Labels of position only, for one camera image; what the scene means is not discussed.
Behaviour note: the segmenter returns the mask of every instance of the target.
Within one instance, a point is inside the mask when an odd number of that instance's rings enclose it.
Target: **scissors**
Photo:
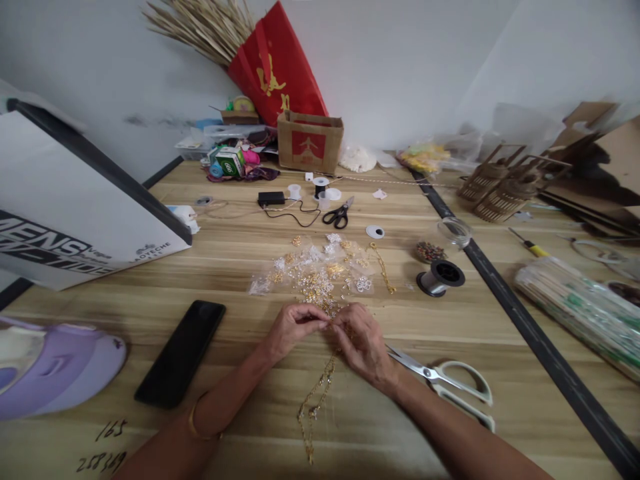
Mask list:
[[[462,400],[462,398],[454,395],[449,390],[440,385],[440,383],[448,383],[449,385],[452,385],[457,389],[465,391],[482,400],[482,402],[486,403],[488,406],[492,406],[493,397],[491,396],[491,389],[489,388],[489,384],[487,383],[487,381],[483,378],[482,375],[480,375],[480,372],[478,372],[478,370],[470,365],[467,365],[466,363],[454,360],[446,361],[440,364],[440,366],[438,367],[428,368],[412,359],[406,353],[402,352],[402,350],[395,349],[393,347],[390,347],[389,345],[387,346],[393,351],[393,353],[388,352],[388,354],[392,358],[398,360],[398,362],[402,363],[406,368],[413,370],[414,372],[426,378],[427,382],[431,385],[431,388],[433,388],[438,396],[450,400],[456,406],[462,408],[462,410],[476,417],[482,424],[482,426],[495,433],[495,421],[491,416],[482,413],[475,407],[472,407],[466,401]],[[469,372],[469,374],[475,380],[478,389],[474,389],[468,386],[466,383],[462,383],[456,379],[449,377],[445,373],[445,369],[448,367],[460,367]]]
[[[347,210],[349,210],[349,207],[353,203],[354,198],[355,197],[351,197],[349,200],[347,200],[345,204],[342,205],[342,207],[337,208],[336,210],[331,210],[329,212],[326,212],[322,216],[322,223],[326,225],[332,223],[333,226],[338,230],[342,230],[344,227],[346,227],[347,224],[349,223],[349,219],[347,218]],[[340,225],[340,220],[342,219],[344,219],[345,222],[343,225]]]

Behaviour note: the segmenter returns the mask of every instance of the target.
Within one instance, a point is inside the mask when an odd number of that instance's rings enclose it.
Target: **brown paper bag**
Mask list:
[[[282,112],[278,116],[280,166],[334,173],[344,132],[340,118]]]

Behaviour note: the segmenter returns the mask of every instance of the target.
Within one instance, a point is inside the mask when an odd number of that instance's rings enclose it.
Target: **black smartphone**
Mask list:
[[[219,303],[193,302],[133,398],[154,407],[176,407],[226,310]]]

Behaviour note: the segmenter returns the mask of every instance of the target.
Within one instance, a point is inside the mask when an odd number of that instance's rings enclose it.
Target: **red paper bag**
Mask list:
[[[272,127],[284,110],[329,115],[309,62],[279,1],[256,24],[233,58],[228,74]]]

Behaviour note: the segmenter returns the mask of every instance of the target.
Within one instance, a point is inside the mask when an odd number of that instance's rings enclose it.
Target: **black power adapter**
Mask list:
[[[267,205],[284,205],[284,192],[260,192],[258,193],[258,205],[262,208]]]

